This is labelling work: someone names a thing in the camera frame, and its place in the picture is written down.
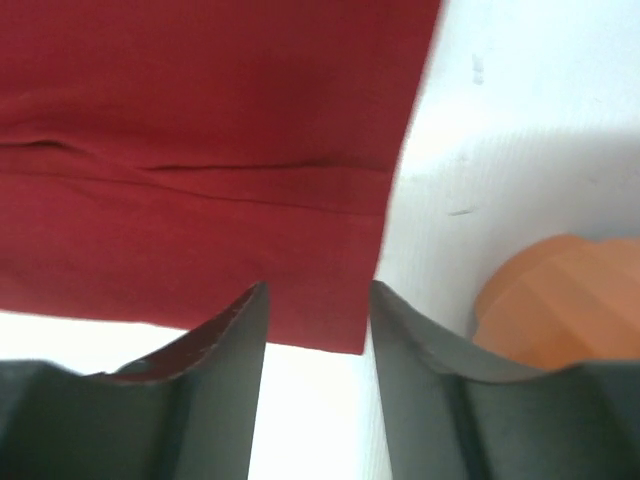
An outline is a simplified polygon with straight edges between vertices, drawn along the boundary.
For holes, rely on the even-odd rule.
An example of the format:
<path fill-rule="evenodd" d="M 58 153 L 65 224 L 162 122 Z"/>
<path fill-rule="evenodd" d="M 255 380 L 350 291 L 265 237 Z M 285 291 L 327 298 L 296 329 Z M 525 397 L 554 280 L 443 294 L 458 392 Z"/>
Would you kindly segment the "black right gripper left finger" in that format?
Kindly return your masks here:
<path fill-rule="evenodd" d="M 269 317 L 256 284 L 113 373 L 1 365 L 5 479 L 244 479 Z"/>

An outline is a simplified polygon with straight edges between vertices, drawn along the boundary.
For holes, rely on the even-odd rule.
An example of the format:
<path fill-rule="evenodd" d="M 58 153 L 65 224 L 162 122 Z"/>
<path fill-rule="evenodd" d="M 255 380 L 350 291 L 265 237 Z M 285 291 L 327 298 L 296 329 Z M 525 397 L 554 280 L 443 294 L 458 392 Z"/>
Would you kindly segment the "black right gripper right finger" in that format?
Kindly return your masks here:
<path fill-rule="evenodd" d="M 544 372 L 490 353 L 370 287 L 369 320 L 397 479 L 635 479 L 639 365 Z"/>

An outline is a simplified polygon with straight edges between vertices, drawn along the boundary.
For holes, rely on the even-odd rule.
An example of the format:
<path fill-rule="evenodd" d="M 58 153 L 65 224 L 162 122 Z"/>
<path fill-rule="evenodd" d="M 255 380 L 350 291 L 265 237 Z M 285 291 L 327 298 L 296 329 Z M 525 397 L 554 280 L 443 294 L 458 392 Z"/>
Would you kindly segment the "red t-shirt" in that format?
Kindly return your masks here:
<path fill-rule="evenodd" d="M 1 306 L 360 353 L 436 1 L 5 1 Z"/>

